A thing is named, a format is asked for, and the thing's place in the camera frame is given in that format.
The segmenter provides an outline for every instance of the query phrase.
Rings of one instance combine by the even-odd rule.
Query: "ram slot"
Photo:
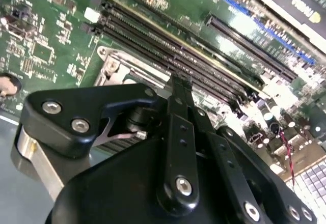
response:
[[[159,38],[161,38],[166,43],[177,46],[180,50],[186,53],[187,56],[193,57],[193,59],[197,62],[201,62],[201,64],[207,67],[206,70],[208,72],[211,72],[209,70],[213,69],[214,73],[225,79],[228,79],[228,83],[232,86],[235,85],[241,87],[244,90],[247,90],[248,87],[250,87],[258,92],[261,92],[261,90],[257,88],[256,82],[248,82],[248,77],[244,77],[243,74],[238,74],[238,72],[236,72],[237,74],[230,72],[226,67],[221,65],[221,63],[217,63],[215,59],[209,58],[206,55],[198,52],[190,45],[174,37],[161,27],[154,24],[152,21],[148,20],[146,17],[140,15],[139,13],[136,13],[127,6],[124,6],[117,0],[106,0],[102,1],[101,3],[98,3],[97,0],[97,6],[102,6],[108,12],[115,12],[118,15],[122,15],[132,19],[134,22],[137,22],[139,25],[142,25],[143,27],[148,29],[154,35],[159,36]]]
[[[218,80],[217,77],[214,77],[210,74],[211,72],[209,70],[205,69],[205,67],[202,67],[199,62],[191,63],[191,61],[189,61],[189,59],[181,52],[179,48],[175,46],[164,45],[153,36],[149,36],[145,32],[142,32],[140,29],[138,29],[136,26],[124,22],[122,19],[118,19],[115,16],[110,16],[108,23],[115,25],[128,35],[134,35],[139,40],[151,39],[151,42],[147,41],[147,45],[153,45],[156,50],[160,50],[170,59],[173,59],[182,64],[188,70],[192,70],[193,74],[201,77],[206,77],[211,84],[223,90],[225,94],[233,97],[241,97],[242,100],[247,100],[245,94],[242,91],[230,87],[227,80]]]
[[[262,48],[255,45],[247,37],[239,33],[234,28],[227,26],[224,22],[210,14],[206,25],[212,28],[217,34],[223,38],[234,43],[238,48],[245,50],[247,54],[259,61],[267,69],[273,71],[276,75],[285,79],[288,82],[292,82],[298,77],[292,70],[287,66],[279,62],[277,59],[266,53]]]
[[[190,76],[193,78],[192,82],[197,89],[202,90],[203,92],[207,93],[218,99],[220,102],[225,104],[230,104],[231,102],[235,101],[235,98],[229,97],[228,95],[224,94],[223,91],[218,90],[216,87],[212,86],[207,82],[205,77],[195,76],[186,69],[184,66],[180,65],[176,61],[169,59],[168,57],[164,56],[163,54],[159,53],[157,50],[153,48],[148,48],[144,44],[139,41],[134,40],[133,38],[126,36],[123,31],[114,28],[113,26],[106,26],[102,29],[97,27],[91,26],[89,24],[83,23],[80,27],[82,30],[87,32],[88,34],[95,34],[95,35],[107,35],[115,42],[128,46],[128,49],[147,59],[153,61],[157,66],[160,66],[161,69],[166,69],[170,72],[176,72],[178,74],[184,76]]]

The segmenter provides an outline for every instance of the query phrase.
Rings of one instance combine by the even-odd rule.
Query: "black metal arm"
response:
[[[48,223],[317,223],[232,129],[214,130],[189,82],[170,86],[167,100],[141,84],[27,97],[14,149],[55,200]],[[147,139],[89,166],[97,138],[137,130]]]

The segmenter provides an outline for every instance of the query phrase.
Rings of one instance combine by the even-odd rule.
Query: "cable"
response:
[[[294,169],[293,169],[293,162],[292,162],[292,155],[291,155],[291,151],[293,149],[293,146],[291,144],[289,144],[288,140],[285,138],[284,136],[284,132],[281,130],[280,131],[280,138],[284,144],[284,146],[287,149],[287,156],[289,157],[289,164],[290,164],[290,170],[291,170],[291,176],[292,176],[292,184],[293,184],[293,188],[294,188]]]

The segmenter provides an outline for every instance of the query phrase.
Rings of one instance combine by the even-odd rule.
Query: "bolt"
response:
[[[100,50],[100,55],[106,55],[106,51],[105,51],[105,49],[104,48],[102,48],[101,50]]]
[[[192,194],[192,186],[187,179],[183,177],[177,178],[176,185],[177,185],[177,189],[183,195],[189,196],[190,194]]]
[[[289,211],[290,211],[290,214],[293,216],[294,219],[296,220],[300,220],[300,215],[299,213],[296,211],[296,209],[294,209],[292,206],[289,205]]]
[[[232,132],[230,129],[226,129],[226,133],[227,133],[229,136],[233,136],[233,132]]]
[[[176,101],[178,104],[182,105],[182,101],[181,101],[180,98],[176,98],[175,101]]]
[[[88,124],[88,122],[83,119],[73,120],[71,123],[71,127],[74,131],[80,133],[85,133],[90,129],[90,125]]]
[[[51,115],[56,115],[61,112],[61,106],[57,102],[49,101],[42,104],[43,110]]]
[[[304,213],[304,216],[305,216],[309,221],[312,221],[312,216],[311,216],[311,214],[309,213],[309,211],[308,211],[305,207],[302,207],[302,212]]]
[[[150,96],[150,97],[153,97],[153,96],[154,96],[154,93],[153,93],[152,90],[149,89],[149,88],[147,88],[147,89],[145,90],[145,93],[146,93],[148,96]]]
[[[198,113],[199,113],[201,116],[205,116],[205,112],[203,112],[200,108],[198,109]]]
[[[256,222],[259,221],[260,214],[257,208],[252,204],[250,204],[249,202],[245,202],[244,205],[245,205],[244,208],[248,216],[250,216],[250,218]]]

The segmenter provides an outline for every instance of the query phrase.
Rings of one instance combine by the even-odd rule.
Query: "metal pin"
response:
[[[185,196],[189,196],[193,191],[190,182],[183,177],[177,178],[176,185],[177,189]]]
[[[61,112],[62,108],[57,102],[48,101],[42,104],[43,110],[51,115],[56,115]]]
[[[88,124],[88,122],[83,119],[73,120],[71,123],[71,127],[74,131],[80,133],[85,133],[90,129],[90,125]]]
[[[244,208],[248,216],[250,216],[250,218],[254,221],[259,221],[260,214],[257,208],[249,202],[245,202],[244,205],[245,205]]]

